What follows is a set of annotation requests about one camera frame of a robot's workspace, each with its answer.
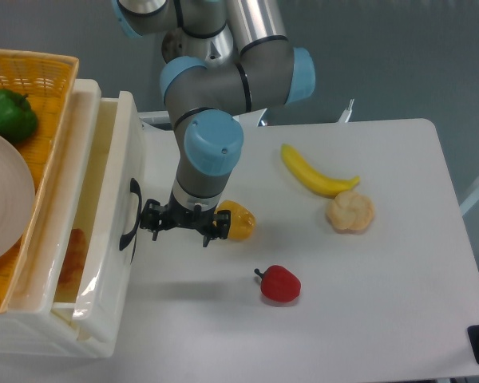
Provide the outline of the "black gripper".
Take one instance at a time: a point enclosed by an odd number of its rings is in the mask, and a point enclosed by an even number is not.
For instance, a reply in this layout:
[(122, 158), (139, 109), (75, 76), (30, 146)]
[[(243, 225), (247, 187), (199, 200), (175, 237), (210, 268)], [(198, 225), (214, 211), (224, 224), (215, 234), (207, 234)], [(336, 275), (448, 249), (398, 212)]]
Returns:
[(152, 241), (157, 241), (160, 231), (184, 228), (198, 231), (203, 236), (203, 247), (212, 240), (227, 239), (232, 224), (231, 211), (204, 211), (193, 206), (188, 209), (181, 205), (174, 195), (168, 204), (162, 206), (155, 199), (147, 199), (141, 212), (140, 229), (151, 233)]

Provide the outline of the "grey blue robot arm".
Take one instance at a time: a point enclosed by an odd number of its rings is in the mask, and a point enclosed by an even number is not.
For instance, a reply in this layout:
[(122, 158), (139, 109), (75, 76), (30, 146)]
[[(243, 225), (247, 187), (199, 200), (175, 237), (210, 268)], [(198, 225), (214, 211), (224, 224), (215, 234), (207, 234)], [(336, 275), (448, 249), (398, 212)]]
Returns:
[(243, 147), (236, 117), (308, 98), (311, 55), (288, 40), (275, 1), (115, 1), (124, 33), (180, 32), (180, 55), (165, 62), (160, 95), (180, 151), (166, 205), (138, 203), (136, 229), (173, 228), (226, 239), (231, 214), (220, 197)]

